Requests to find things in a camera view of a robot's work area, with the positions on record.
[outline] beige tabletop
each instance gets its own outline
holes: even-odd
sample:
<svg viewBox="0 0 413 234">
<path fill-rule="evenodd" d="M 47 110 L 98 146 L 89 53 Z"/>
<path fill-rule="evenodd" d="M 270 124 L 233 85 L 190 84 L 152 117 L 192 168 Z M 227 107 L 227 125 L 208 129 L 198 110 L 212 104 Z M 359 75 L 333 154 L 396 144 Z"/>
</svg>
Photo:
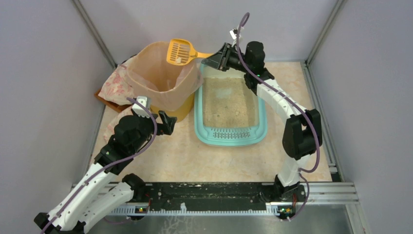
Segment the beige tabletop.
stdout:
<svg viewBox="0 0 413 234">
<path fill-rule="evenodd" d="M 312 108 L 299 62 L 268 62 L 267 69 L 295 101 Z M 266 105 L 268 133 L 259 143 L 244 147 L 218 147 L 202 143 L 194 131 L 193 110 L 175 125 L 171 136 L 157 136 L 146 152 L 135 158 L 118 176 L 134 173 L 146 182 L 272 182 L 286 153 L 282 147 L 284 125 Z M 106 144 L 103 133 L 118 115 L 106 108 L 93 155 Z M 307 168 L 312 168 L 315 156 Z M 314 173 L 303 173 L 309 181 L 331 181 L 323 148 Z"/>
</svg>

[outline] trash bin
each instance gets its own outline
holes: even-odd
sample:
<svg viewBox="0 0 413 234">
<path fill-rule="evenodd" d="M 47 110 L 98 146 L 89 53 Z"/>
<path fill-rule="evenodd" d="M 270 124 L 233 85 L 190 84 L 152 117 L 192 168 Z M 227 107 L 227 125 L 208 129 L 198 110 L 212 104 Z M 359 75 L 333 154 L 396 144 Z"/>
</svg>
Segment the trash bin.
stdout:
<svg viewBox="0 0 413 234">
<path fill-rule="evenodd" d="M 152 100 L 151 110 L 165 111 L 183 120 L 194 105 L 194 92 L 202 85 L 202 77 L 193 61 L 176 66 L 166 61 L 168 42 L 155 42 L 145 47 L 128 66 L 126 82 L 135 97 Z"/>
</svg>

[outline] litter box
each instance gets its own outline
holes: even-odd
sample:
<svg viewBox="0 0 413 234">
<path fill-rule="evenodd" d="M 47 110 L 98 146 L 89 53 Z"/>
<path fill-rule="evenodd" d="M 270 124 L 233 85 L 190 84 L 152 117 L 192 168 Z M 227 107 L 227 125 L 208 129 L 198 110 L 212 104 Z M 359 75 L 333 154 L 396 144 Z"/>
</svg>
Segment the litter box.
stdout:
<svg viewBox="0 0 413 234">
<path fill-rule="evenodd" d="M 222 72 L 201 64 L 200 71 L 204 78 L 231 77 L 234 79 L 242 79 L 242 82 L 244 81 L 244 74 L 234 69 Z M 205 82 L 196 91 L 194 105 L 195 133 L 203 143 L 217 146 L 244 146 L 258 143 L 265 137 L 267 134 L 265 102 L 254 94 L 252 94 L 252 97 L 256 98 L 254 101 L 254 105 L 256 106 L 254 106 L 253 109 L 256 112 L 255 115 L 257 120 L 254 121 L 253 126 L 230 128 L 205 126 L 203 116 L 204 86 Z"/>
</svg>

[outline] orange slotted scoop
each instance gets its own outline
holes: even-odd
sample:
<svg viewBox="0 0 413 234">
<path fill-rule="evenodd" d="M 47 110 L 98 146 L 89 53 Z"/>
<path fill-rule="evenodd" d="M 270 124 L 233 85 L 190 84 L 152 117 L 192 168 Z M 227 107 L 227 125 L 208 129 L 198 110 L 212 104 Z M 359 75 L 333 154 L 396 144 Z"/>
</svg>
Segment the orange slotted scoop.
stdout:
<svg viewBox="0 0 413 234">
<path fill-rule="evenodd" d="M 196 58 L 208 58 L 213 54 L 200 53 L 196 51 L 191 42 L 184 39 L 172 39 L 169 42 L 167 62 L 173 65 L 187 65 Z"/>
</svg>

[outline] teal litter box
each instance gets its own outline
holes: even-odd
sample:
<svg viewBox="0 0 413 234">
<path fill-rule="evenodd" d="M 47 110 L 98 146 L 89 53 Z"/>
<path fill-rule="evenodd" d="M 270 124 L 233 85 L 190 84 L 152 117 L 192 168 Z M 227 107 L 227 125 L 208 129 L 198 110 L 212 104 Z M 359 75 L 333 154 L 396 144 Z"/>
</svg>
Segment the teal litter box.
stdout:
<svg viewBox="0 0 413 234">
<path fill-rule="evenodd" d="M 226 72 L 218 71 L 213 68 L 200 65 L 200 71 L 203 77 L 214 77 L 211 73 L 222 73 L 225 76 L 231 75 L 231 72 L 239 72 L 230 69 Z M 244 146 L 260 142 L 267 134 L 267 117 L 265 112 L 265 102 L 258 99 L 258 125 L 246 128 L 212 128 L 204 125 L 203 105 L 202 105 L 202 86 L 195 93 L 194 104 L 194 123 L 197 137 L 205 144 L 217 146 Z"/>
</svg>

